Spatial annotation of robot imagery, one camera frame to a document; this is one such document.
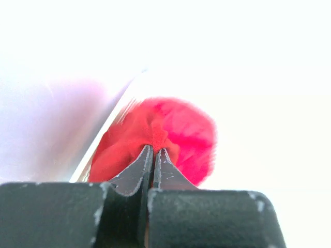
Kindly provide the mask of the dark red t shirt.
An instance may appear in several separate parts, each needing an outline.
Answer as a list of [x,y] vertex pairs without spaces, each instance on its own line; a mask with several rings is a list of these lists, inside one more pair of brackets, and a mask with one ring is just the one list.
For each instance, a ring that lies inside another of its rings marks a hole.
[[201,109],[175,98],[149,98],[133,106],[104,133],[94,154],[89,182],[114,178],[145,145],[165,148],[173,165],[195,186],[214,170],[217,133]]

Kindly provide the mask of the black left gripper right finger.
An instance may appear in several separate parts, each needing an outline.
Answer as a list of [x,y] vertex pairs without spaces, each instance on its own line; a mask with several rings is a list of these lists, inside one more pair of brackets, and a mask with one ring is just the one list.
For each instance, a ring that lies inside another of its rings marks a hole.
[[273,204],[262,193],[200,190],[161,149],[148,192],[149,247],[285,247]]

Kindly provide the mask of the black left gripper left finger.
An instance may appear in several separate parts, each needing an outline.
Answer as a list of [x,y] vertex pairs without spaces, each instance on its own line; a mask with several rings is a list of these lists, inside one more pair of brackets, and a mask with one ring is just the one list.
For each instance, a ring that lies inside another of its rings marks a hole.
[[1,247],[143,247],[153,149],[105,182],[1,185]]

